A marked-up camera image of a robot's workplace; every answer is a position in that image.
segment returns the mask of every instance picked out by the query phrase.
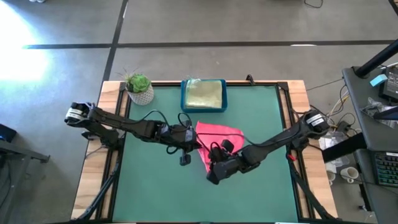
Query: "table frame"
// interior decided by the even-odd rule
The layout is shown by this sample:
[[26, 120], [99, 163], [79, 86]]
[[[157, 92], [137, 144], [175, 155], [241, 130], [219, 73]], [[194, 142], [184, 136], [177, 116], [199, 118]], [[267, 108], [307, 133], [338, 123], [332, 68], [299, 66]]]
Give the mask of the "table frame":
[[[289, 83], [288, 82], [272, 82], [272, 81], [258, 81], [256, 83], [253, 82], [250, 77], [248, 77], [249, 81], [227, 81], [228, 86], [250, 86], [250, 85], [263, 85], [263, 86], [275, 86], [275, 90], [277, 92], [278, 96], [278, 102], [279, 102], [279, 107], [280, 107], [280, 115], [282, 119], [282, 124], [284, 128], [290, 127], [290, 124], [292, 121], [295, 121], [295, 117], [292, 111], [292, 102], [290, 99], [290, 93], [289, 93]], [[174, 82], [152, 82], [153, 86], [180, 86], [180, 81], [174, 81]], [[124, 83], [119, 82], [119, 92], [118, 92], [118, 101], [116, 103], [116, 110], [115, 113], [119, 114], [121, 116], [125, 116], [129, 114], [130, 110], [130, 105], [131, 101], [127, 94], [124, 91]], [[104, 184], [106, 179], [109, 177], [109, 171], [112, 166], [116, 163], [115, 158], [118, 157], [121, 158], [123, 156], [123, 147], [121, 147], [121, 150], [116, 151], [115, 149], [109, 149], [106, 153], [106, 159], [105, 159], [105, 166], [104, 166], [104, 172], [102, 175], [102, 181], [101, 181], [101, 186]], [[299, 169], [299, 172], [302, 175], [303, 180], [305, 183], [308, 185], [308, 179], [307, 179], [307, 173], [306, 173], [306, 167], [304, 164], [304, 158], [303, 154], [301, 152], [296, 152], [295, 156], [297, 157], [297, 162], [295, 163], [296, 168]], [[297, 186], [297, 184], [294, 184], [295, 181], [292, 179], [292, 184], [293, 184], [293, 190], [294, 190], [294, 196], [295, 196], [295, 203], [296, 203], [296, 208], [297, 208], [297, 216], [299, 220], [303, 221], [308, 221], [307, 218], [310, 218], [311, 220], [314, 220], [314, 218], [317, 217], [317, 214], [315, 214], [312, 206], [310, 205], [308, 199], [304, 196], [303, 197], [303, 192], [301, 189]], [[116, 194], [117, 194], [117, 186], [118, 186], [118, 177], [116, 177], [116, 181], [112, 186], [112, 190], [105, 195], [104, 198], [101, 199], [101, 203], [99, 207], [97, 208], [97, 212], [95, 213], [95, 218], [94, 220], [90, 220], [90, 222], [95, 222], [95, 221], [100, 221], [100, 222], [111, 222], [112, 217], [113, 217], [113, 208], [114, 208], [114, 203], [116, 200]]]

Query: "blue tray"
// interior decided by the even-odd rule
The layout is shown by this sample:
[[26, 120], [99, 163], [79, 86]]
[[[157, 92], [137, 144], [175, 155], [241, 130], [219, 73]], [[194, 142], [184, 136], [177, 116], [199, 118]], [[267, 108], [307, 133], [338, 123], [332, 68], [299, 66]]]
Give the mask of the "blue tray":
[[185, 107], [185, 87], [187, 85], [188, 80], [181, 81], [181, 110], [186, 113], [222, 113], [228, 107], [228, 100], [226, 97], [226, 81], [220, 79], [221, 86], [223, 87], [223, 97], [222, 97], [222, 104], [221, 108], [186, 108]]

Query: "green table surface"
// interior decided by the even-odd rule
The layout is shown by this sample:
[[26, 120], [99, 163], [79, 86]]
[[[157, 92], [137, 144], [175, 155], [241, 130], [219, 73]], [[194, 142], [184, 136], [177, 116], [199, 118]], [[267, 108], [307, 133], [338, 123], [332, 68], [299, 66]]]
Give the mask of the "green table surface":
[[[163, 112], [177, 124], [180, 88], [154, 87], [146, 106], [131, 105], [129, 117], [140, 119], [150, 110]], [[224, 113], [192, 113], [197, 121], [239, 128], [251, 141], [263, 142], [283, 130], [274, 86], [229, 86]], [[154, 113], [147, 119], [162, 120]], [[181, 152], [142, 142], [128, 134], [124, 146], [114, 222], [297, 222], [292, 179], [285, 147], [268, 155], [246, 174], [237, 173], [213, 185], [198, 152], [191, 164], [179, 164]]]

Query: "black keyboard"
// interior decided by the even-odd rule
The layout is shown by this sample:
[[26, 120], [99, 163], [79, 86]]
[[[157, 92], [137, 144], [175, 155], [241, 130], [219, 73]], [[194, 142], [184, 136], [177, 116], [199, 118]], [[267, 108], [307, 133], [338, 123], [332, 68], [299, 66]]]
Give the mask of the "black keyboard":
[[373, 156], [377, 183], [398, 187], [398, 153], [375, 152]]

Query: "pink cloth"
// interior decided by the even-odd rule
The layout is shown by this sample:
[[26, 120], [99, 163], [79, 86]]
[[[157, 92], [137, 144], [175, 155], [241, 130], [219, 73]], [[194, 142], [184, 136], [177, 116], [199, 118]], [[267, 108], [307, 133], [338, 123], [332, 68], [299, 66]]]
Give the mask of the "pink cloth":
[[[244, 138], [242, 136], [215, 136], [215, 135], [207, 135], [207, 134], [200, 134], [200, 133], [211, 133], [211, 134], [241, 134], [243, 132], [236, 128], [230, 128], [228, 126], [223, 126], [219, 124], [206, 124], [197, 122], [196, 132], [198, 133], [198, 138], [204, 143], [204, 145], [210, 149], [210, 144], [212, 142], [217, 142], [220, 146], [224, 139], [229, 140], [232, 144], [234, 144], [233, 152], [238, 151], [242, 148], [244, 143]], [[202, 148], [198, 150], [201, 160], [205, 164], [206, 171], [209, 172], [210, 170], [210, 159], [208, 158], [209, 152], [203, 147], [203, 144], [198, 141]]]

